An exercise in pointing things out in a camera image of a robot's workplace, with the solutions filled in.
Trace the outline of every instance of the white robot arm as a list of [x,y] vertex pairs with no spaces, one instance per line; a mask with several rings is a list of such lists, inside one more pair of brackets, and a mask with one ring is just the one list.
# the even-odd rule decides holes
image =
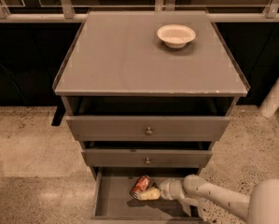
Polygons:
[[160,184],[160,196],[166,200],[199,207],[205,200],[221,206],[247,224],[279,223],[279,180],[269,179],[259,183],[251,196],[224,189],[198,177],[166,179]]

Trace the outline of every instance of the terrazzo floor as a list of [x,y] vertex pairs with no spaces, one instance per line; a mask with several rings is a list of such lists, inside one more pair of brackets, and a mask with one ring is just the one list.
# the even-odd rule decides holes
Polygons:
[[[50,126],[55,107],[0,107],[0,223],[86,223],[95,182],[65,121]],[[250,194],[279,178],[279,109],[271,119],[236,106],[201,176]],[[207,202],[209,223],[243,223]]]

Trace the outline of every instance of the bowl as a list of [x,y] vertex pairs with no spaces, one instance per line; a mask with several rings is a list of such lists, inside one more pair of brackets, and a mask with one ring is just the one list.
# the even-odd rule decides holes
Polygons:
[[162,26],[157,34],[159,39],[171,49],[181,49],[196,37],[192,29],[187,26],[175,24]]

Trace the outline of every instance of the dresser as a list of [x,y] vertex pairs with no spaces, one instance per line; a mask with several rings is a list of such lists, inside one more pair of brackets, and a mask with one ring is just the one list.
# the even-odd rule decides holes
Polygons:
[[[169,49],[163,25],[196,39]],[[92,11],[55,79],[67,123],[96,179],[89,223],[205,223],[175,201],[139,202],[141,175],[155,183],[198,174],[249,86],[203,11]]]

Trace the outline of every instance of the dresser top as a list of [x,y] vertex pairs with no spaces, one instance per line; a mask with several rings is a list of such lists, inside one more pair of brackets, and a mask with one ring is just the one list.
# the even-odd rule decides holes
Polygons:
[[[163,25],[196,38],[169,49]],[[248,85],[202,11],[93,11],[55,89],[58,95],[246,96]]]

